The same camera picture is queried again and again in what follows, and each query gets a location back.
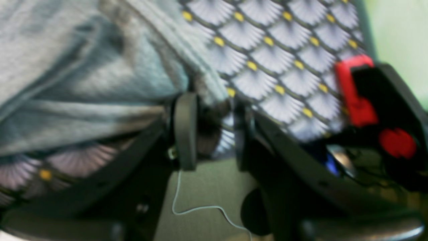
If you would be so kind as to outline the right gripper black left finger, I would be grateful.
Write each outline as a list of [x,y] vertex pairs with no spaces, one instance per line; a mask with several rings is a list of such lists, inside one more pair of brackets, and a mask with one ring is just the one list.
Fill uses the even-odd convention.
[[187,92],[86,180],[5,213],[2,241],[153,241],[168,182],[197,166],[198,98]]

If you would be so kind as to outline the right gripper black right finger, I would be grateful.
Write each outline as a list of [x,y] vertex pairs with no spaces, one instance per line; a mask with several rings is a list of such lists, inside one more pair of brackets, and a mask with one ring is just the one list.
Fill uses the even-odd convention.
[[330,173],[270,119],[234,101],[236,158],[257,181],[275,241],[417,241],[420,212]]

